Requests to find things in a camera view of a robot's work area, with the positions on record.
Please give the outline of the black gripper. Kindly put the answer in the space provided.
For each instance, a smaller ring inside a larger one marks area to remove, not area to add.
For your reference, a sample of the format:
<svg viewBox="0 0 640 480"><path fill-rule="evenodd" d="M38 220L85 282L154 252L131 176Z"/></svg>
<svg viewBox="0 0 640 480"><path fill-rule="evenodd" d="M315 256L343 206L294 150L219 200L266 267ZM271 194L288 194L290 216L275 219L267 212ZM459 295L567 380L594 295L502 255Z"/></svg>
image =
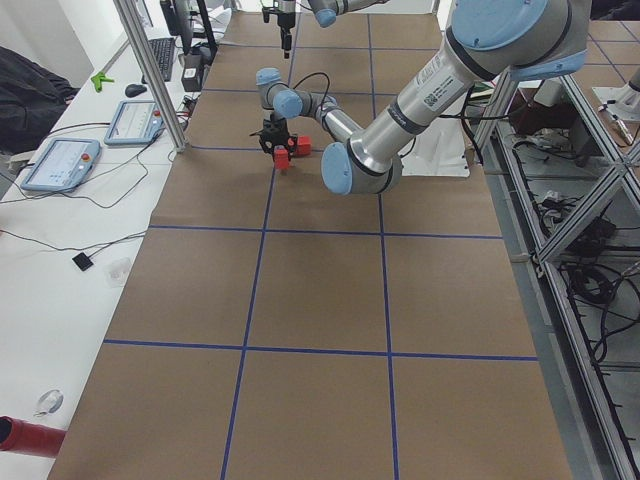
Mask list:
<svg viewBox="0 0 640 480"><path fill-rule="evenodd" d="M262 5L262 16L265 23L269 23L272 16L276 18L281 28L281 47L285 59L291 54L291 31L295 27L295 1L273 0L270 6Z"/></svg>
<svg viewBox="0 0 640 480"><path fill-rule="evenodd" d="M289 132L287 120L276 113L265 117L262 128L253 132L252 136L258 137L264 153L274 153L277 147L283 147L289 153L293 153L297 147L298 137Z"/></svg>

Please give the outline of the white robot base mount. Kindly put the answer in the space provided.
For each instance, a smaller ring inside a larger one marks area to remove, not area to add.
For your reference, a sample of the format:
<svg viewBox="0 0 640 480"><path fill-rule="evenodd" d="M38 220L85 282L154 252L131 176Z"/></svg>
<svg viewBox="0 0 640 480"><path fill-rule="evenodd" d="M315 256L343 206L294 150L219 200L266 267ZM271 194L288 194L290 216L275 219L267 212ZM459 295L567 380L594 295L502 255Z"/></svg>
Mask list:
<svg viewBox="0 0 640 480"><path fill-rule="evenodd" d="M438 118L400 152L403 175L467 178L465 151L460 122Z"/></svg>

